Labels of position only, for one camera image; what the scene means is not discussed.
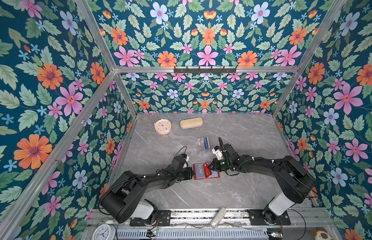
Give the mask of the blue credit card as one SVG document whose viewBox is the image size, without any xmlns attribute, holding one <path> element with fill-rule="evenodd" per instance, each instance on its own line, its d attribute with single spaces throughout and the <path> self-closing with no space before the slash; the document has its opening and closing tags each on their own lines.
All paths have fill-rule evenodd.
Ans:
<svg viewBox="0 0 372 240">
<path fill-rule="evenodd" d="M 210 143 L 209 143 L 209 138 L 208 137 L 203 138 L 203 144 L 204 144 L 204 148 L 205 148 L 206 151 L 210 149 Z"/>
</svg>

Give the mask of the red card holder wallet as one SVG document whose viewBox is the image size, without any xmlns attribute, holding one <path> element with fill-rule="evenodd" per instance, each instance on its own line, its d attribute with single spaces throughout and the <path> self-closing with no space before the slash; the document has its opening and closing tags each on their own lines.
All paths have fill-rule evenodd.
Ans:
<svg viewBox="0 0 372 240">
<path fill-rule="evenodd" d="M 193 164 L 193 170 L 195 172 L 194 180 L 208 180 L 208 179 L 219 179 L 220 173 L 212 171 L 212 175 L 209 178 L 205 178 L 203 171 L 203 164 Z"/>
</svg>

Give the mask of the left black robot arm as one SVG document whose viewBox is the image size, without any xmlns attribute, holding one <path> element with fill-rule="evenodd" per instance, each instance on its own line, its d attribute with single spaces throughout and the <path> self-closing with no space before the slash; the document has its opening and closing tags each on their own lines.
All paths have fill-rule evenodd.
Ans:
<svg viewBox="0 0 372 240">
<path fill-rule="evenodd" d="M 188 181 L 195 172 L 189 166 L 189 156 L 176 155 L 171 164 L 153 174 L 139 175 L 125 171 L 100 198 L 100 206 L 119 224 L 134 218 L 147 226 L 156 223 L 158 207 L 143 196 L 154 190 L 164 190 L 175 183 Z"/>
</svg>

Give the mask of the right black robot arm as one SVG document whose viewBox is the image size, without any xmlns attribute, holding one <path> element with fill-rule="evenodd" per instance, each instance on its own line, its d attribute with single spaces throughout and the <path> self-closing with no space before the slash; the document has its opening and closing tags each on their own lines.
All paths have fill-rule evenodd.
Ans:
<svg viewBox="0 0 372 240">
<path fill-rule="evenodd" d="M 301 204 L 316 185 L 316 180 L 303 165 L 292 156 L 281 159 L 266 159 L 250 155 L 239 155 L 232 145 L 224 144 L 219 138 L 219 145 L 212 149 L 216 156 L 208 169 L 215 172 L 232 171 L 238 174 L 261 174 L 274 177 L 281 188 L 259 215 L 272 225 L 296 204 Z"/>
</svg>

